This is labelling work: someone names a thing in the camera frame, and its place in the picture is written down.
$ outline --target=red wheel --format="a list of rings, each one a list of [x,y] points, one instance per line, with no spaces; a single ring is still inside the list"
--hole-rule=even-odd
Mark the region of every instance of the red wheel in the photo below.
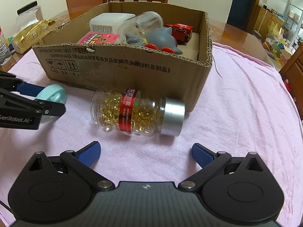
[[[168,47],[162,48],[161,51],[164,51],[164,52],[167,52],[167,53],[171,53],[171,54],[175,54],[175,52],[171,48],[168,48]]]
[[[145,47],[147,47],[149,49],[153,49],[153,50],[158,50],[158,47],[154,44],[146,44]]]

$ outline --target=dark blue door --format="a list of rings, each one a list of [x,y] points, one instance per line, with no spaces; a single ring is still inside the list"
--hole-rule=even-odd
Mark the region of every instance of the dark blue door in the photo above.
[[[253,0],[232,0],[227,23],[245,30]]]

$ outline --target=black cable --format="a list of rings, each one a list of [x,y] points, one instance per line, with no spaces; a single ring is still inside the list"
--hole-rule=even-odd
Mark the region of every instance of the black cable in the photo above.
[[[8,210],[11,214],[13,213],[12,210],[6,205],[4,204],[2,201],[0,201],[0,205],[2,205],[6,210]]]

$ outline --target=pink tablecloth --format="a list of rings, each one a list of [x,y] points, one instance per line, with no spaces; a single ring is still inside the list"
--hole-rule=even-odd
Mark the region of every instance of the pink tablecloth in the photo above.
[[[186,118],[178,137],[128,136],[104,132],[90,118],[94,91],[65,86],[67,112],[39,130],[0,129],[0,200],[35,151],[59,155],[78,150],[91,141],[102,145],[94,169],[111,179],[175,181],[200,170],[191,158],[195,142],[233,156],[258,152],[279,182],[285,203],[278,218],[282,226],[297,227],[303,213],[302,125],[295,104],[279,73],[268,64],[230,47],[214,44],[213,66],[195,109]],[[33,84],[50,81],[29,51],[10,71]],[[14,217],[0,206],[0,218]]]

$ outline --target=container label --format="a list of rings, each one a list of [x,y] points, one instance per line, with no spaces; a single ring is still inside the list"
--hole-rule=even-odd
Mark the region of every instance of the container label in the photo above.
[[[122,95],[119,113],[119,129],[121,131],[131,132],[131,114],[137,92],[135,89],[127,89]]]
[[[112,33],[113,27],[112,26],[104,26],[104,25],[93,25],[94,32],[102,32],[102,33]]]

